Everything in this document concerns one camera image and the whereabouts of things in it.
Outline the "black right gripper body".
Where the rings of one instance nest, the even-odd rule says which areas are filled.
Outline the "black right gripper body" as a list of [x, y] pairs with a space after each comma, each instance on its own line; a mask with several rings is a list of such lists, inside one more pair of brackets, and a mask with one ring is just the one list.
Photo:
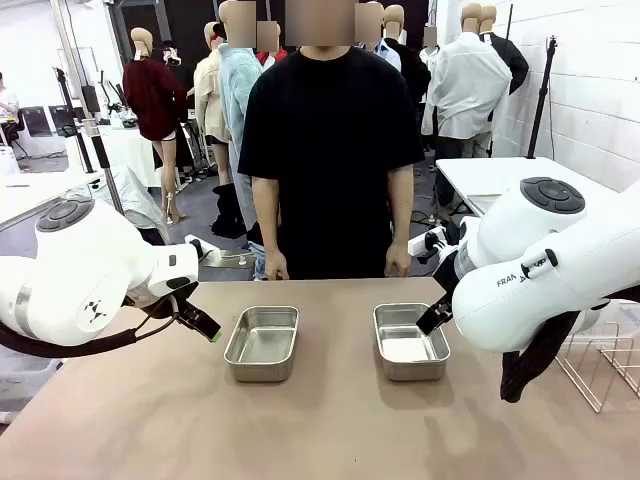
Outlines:
[[457, 255], [458, 250], [456, 248], [442, 249], [438, 253], [438, 265], [432, 277], [445, 292], [439, 300], [440, 303], [451, 301], [453, 292], [459, 283], [459, 278], [455, 271]]

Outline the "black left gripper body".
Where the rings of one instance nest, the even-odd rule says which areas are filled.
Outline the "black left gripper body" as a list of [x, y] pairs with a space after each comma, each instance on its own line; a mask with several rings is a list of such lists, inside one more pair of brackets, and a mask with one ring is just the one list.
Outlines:
[[173, 295], [152, 299], [143, 298], [142, 300], [135, 300], [127, 295], [125, 297], [125, 305], [143, 311], [152, 319], [171, 318], [179, 312], [177, 301]]

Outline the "person's right hand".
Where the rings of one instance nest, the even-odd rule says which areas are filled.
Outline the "person's right hand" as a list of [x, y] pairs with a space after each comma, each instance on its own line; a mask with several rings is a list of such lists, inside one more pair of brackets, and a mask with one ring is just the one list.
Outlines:
[[265, 275], [269, 281], [289, 279], [287, 262], [280, 250], [265, 251]]

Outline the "person's left hand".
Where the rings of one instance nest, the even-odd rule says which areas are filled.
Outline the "person's left hand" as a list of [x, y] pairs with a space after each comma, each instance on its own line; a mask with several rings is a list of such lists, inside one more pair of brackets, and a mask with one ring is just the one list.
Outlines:
[[407, 243], [393, 242], [386, 253], [386, 265], [384, 275], [387, 278], [408, 276], [411, 266], [411, 255], [408, 252]]

